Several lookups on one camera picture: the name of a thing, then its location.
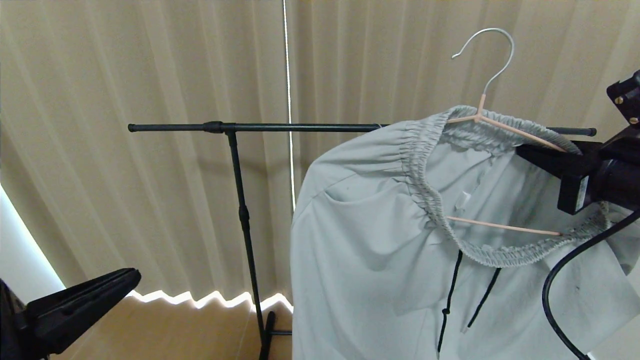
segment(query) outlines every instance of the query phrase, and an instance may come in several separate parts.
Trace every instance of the light under curtain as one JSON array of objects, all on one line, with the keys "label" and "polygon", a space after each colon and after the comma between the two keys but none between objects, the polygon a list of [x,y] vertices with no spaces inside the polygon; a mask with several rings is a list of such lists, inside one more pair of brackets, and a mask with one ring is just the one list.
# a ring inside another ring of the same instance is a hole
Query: light under curtain
[{"label": "light under curtain", "polygon": [[[250,290],[227,139],[126,125],[287,122],[281,1],[7,2],[2,185],[67,285],[131,266],[137,289]],[[606,86],[640,63],[637,1],[286,1],[293,122],[388,124],[475,105],[546,126],[622,129]],[[354,135],[295,133],[294,182]],[[290,298],[286,133],[240,133],[263,297]]]}]

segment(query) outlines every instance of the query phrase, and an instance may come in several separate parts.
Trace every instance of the black metal clothes rack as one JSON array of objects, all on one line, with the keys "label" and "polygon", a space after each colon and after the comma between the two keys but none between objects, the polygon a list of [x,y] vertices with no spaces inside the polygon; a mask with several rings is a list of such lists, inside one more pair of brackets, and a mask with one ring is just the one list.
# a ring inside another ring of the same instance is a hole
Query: black metal clothes rack
[{"label": "black metal clothes rack", "polygon": [[[234,122],[211,121],[204,124],[129,124],[129,131],[132,133],[138,131],[205,131],[207,133],[225,134],[227,136],[229,147],[231,149],[231,160],[234,168],[234,177],[236,179],[236,190],[238,195],[238,217],[244,236],[244,246],[246,248],[246,257],[249,264],[249,274],[251,278],[251,286],[253,290],[253,302],[255,303],[255,312],[258,319],[258,328],[260,331],[260,357],[259,360],[268,360],[269,350],[271,348],[271,339],[276,336],[291,335],[291,330],[274,329],[276,314],[270,311],[267,315],[266,323],[262,315],[260,306],[260,293],[258,289],[257,274],[255,272],[255,258],[253,256],[253,246],[251,241],[251,232],[249,225],[249,209],[246,207],[244,198],[244,188],[242,182],[242,172],[240,169],[240,159],[238,155],[238,146],[236,133],[240,131],[299,131],[299,132],[328,132],[328,133],[367,133],[385,127],[385,124],[242,124]],[[574,127],[550,127],[549,129],[564,135],[584,135],[595,136],[595,128],[574,128]]]}]

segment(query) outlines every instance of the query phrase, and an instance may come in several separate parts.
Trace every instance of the metal hook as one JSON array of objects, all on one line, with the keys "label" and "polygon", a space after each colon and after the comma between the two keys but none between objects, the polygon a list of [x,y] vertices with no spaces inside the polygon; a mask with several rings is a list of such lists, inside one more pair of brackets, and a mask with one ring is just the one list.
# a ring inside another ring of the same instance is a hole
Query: metal hook
[{"label": "metal hook", "polygon": [[471,40],[474,39],[474,37],[480,35],[481,33],[487,32],[487,31],[497,31],[500,34],[503,34],[504,36],[507,37],[507,39],[509,39],[509,44],[511,45],[511,53],[509,54],[509,59],[507,60],[507,63],[504,64],[503,68],[500,69],[500,71],[498,71],[498,73],[496,73],[496,75],[494,75],[491,79],[489,79],[489,81],[487,81],[486,85],[484,86],[484,90],[483,90],[483,95],[486,94],[486,89],[489,87],[489,84],[498,77],[498,75],[502,74],[503,71],[505,71],[505,69],[507,69],[507,66],[509,66],[509,64],[511,63],[511,59],[513,58],[513,51],[515,50],[515,42],[513,41],[513,38],[511,37],[511,35],[504,31],[503,29],[500,28],[487,28],[487,29],[482,29],[480,31],[478,31],[477,33],[473,34],[469,40],[467,40],[467,42],[465,42],[465,45],[462,47],[462,49],[460,49],[460,52],[458,52],[457,54],[453,54],[453,56],[451,56],[452,59],[457,58],[460,54],[462,54],[462,52],[465,50],[465,48],[467,47],[467,45],[469,44],[469,42]]}]

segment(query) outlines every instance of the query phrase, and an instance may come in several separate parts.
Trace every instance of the wooden floor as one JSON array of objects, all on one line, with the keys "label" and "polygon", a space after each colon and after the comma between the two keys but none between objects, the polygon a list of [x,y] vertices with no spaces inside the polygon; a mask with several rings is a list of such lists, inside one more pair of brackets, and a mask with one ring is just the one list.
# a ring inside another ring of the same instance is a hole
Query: wooden floor
[{"label": "wooden floor", "polygon": [[[281,304],[276,329],[291,329],[291,313]],[[258,359],[255,313],[243,303],[225,308],[217,300],[197,309],[188,302],[127,297],[54,360],[83,359]],[[274,336],[271,360],[291,359],[291,337]]]}]

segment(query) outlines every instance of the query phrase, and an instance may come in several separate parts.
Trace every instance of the drawstring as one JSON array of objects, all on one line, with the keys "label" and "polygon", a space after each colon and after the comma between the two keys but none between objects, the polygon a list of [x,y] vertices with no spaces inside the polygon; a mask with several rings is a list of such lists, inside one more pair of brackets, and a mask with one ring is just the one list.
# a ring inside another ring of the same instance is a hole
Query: drawstring
[{"label": "drawstring", "polygon": [[456,267],[453,268],[453,279],[451,279],[451,289],[449,290],[449,296],[447,296],[447,307],[442,309],[442,329],[440,329],[440,339],[438,340],[438,352],[436,358],[440,358],[440,348],[442,347],[442,339],[444,338],[444,329],[447,327],[447,315],[450,313],[451,297],[453,296],[453,288],[456,286],[456,278],[458,277],[458,269],[460,269],[460,263],[462,262],[462,250],[458,250],[458,259],[456,260]]},{"label": "drawstring", "polygon": [[495,281],[498,279],[498,275],[500,274],[500,270],[501,270],[501,268],[496,268],[495,271],[493,272],[493,277],[491,278],[491,282],[489,282],[489,287],[484,292],[484,295],[482,296],[482,300],[480,300],[480,304],[478,304],[478,307],[476,308],[476,311],[475,311],[474,315],[471,317],[471,320],[469,320],[469,323],[467,324],[467,327],[464,330],[462,330],[463,334],[465,332],[467,332],[467,330],[469,330],[471,325],[476,320],[476,317],[480,313],[480,309],[482,308],[482,305],[484,305],[484,302],[486,301],[486,298],[489,297],[489,293],[491,292],[491,289],[493,288],[493,285],[495,284]]},{"label": "drawstring", "polygon": [[[442,328],[440,329],[440,339],[438,340],[438,352],[436,353],[436,359],[440,358],[440,349],[442,348],[442,340],[444,339],[444,330],[447,327],[447,315],[451,313],[451,297],[453,296],[453,289],[456,286],[456,279],[458,278],[458,270],[460,269],[461,262],[462,262],[462,251],[458,250],[458,259],[456,260],[456,267],[453,268],[453,278],[451,279],[451,289],[449,289],[449,295],[447,296],[447,307],[442,309],[442,315],[443,315]],[[495,271],[493,272],[493,277],[491,278],[491,282],[489,282],[489,287],[487,287],[486,291],[484,292],[484,295],[482,296],[482,300],[480,300],[480,303],[476,307],[476,311],[472,316],[471,320],[469,321],[469,324],[467,324],[467,327],[462,331],[463,334],[467,332],[467,330],[469,330],[471,325],[476,320],[478,314],[480,313],[480,309],[484,305],[484,302],[486,301],[486,299],[489,297],[489,293],[491,292],[491,289],[493,289],[493,285],[495,285],[495,281],[498,279],[500,270],[501,268],[496,268]]]}]

